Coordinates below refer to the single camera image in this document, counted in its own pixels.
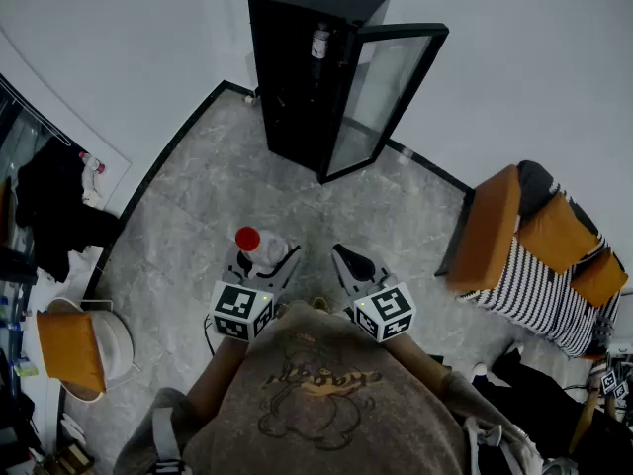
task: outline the floor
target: floor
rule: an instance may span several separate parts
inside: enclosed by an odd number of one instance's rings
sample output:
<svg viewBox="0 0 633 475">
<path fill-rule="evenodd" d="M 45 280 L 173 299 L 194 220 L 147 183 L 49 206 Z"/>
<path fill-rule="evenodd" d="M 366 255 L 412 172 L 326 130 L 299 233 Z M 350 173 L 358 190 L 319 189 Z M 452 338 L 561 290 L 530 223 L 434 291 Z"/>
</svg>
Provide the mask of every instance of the floor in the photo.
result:
<svg viewBox="0 0 633 475">
<path fill-rule="evenodd" d="M 582 383 L 588 364 L 470 304 L 434 278 L 463 193 L 406 156 L 385 148 L 367 169 L 324 186 L 268 151 L 261 110 L 225 91 L 167 159 L 142 196 L 104 269 L 97 292 L 112 298 L 130 329 L 139 372 L 84 405 L 65 409 L 83 426 L 95 472 L 112 465 L 163 386 L 186 392 L 209 362 L 203 319 L 231 236 L 268 228 L 305 249 L 287 299 L 326 296 L 342 308 L 330 250 L 339 242 L 374 249 L 416 300 L 413 339 L 468 373 L 515 338 L 524 360 L 562 385 Z M 212 343 L 219 339 L 212 335 Z"/>
</svg>

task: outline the black cabinet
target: black cabinet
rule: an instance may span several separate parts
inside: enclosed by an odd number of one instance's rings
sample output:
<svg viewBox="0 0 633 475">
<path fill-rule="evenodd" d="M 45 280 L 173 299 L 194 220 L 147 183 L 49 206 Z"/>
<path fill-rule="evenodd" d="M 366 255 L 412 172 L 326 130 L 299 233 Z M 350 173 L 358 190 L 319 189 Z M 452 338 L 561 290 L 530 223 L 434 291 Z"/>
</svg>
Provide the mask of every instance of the black cabinet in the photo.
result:
<svg viewBox="0 0 633 475">
<path fill-rule="evenodd" d="M 448 35 L 388 4 L 248 0 L 268 147 L 321 183 L 376 160 Z"/>
</svg>

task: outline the cartoon graphic on shirt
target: cartoon graphic on shirt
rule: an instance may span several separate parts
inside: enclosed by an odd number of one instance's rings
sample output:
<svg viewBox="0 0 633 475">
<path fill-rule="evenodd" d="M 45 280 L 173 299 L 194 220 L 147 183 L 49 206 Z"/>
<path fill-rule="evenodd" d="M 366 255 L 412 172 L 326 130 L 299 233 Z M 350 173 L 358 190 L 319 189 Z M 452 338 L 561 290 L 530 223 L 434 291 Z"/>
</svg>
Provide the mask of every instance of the cartoon graphic on shirt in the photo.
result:
<svg viewBox="0 0 633 475">
<path fill-rule="evenodd" d="M 363 412 L 375 407 L 374 399 L 359 391 L 381 383 L 383 375 L 345 365 L 333 348 L 338 345 L 306 333 L 287 334 L 281 372 L 263 385 L 274 394 L 262 401 L 260 432 L 274 438 L 294 433 L 319 450 L 349 445 Z"/>
</svg>

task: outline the sofa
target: sofa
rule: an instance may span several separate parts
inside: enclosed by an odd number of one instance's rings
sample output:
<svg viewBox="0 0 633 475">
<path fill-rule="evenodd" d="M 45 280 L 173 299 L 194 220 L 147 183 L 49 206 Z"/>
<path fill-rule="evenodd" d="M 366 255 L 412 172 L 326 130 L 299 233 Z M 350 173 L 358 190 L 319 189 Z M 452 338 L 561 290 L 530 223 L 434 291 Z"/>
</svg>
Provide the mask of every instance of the sofa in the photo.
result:
<svg viewBox="0 0 633 475">
<path fill-rule="evenodd" d="M 595 247 L 563 273 L 518 242 L 521 228 L 555 197 L 561 198 L 559 194 L 595 241 Z M 447 264 L 447 285 L 461 291 L 458 299 L 544 336 L 570 357 L 604 354 L 620 292 L 603 305 L 592 305 L 571 286 L 609 245 L 567 190 L 541 165 L 525 160 L 478 186 L 474 196 L 467 196 L 464 210 L 465 225 L 459 228 L 456 250 Z M 619 260 L 617 265 L 623 273 Z"/>
</svg>

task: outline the striped blanket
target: striped blanket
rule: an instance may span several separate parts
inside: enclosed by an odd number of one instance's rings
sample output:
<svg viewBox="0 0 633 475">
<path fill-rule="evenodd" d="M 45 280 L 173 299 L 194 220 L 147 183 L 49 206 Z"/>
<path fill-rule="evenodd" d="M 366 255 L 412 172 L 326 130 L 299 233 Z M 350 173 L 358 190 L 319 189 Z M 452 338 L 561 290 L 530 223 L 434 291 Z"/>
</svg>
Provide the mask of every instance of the striped blanket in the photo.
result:
<svg viewBox="0 0 633 475">
<path fill-rule="evenodd" d="M 553 184 L 550 192 L 559 191 L 570 200 L 558 183 Z M 611 334 L 620 299 L 618 292 L 604 306 L 594 308 L 570 286 L 577 269 L 608 247 L 604 237 L 597 236 L 599 245 L 563 275 L 547 267 L 513 237 L 496 288 L 472 291 L 458 299 L 503 315 L 552 340 L 570 357 L 580 357 L 598 334 Z"/>
</svg>

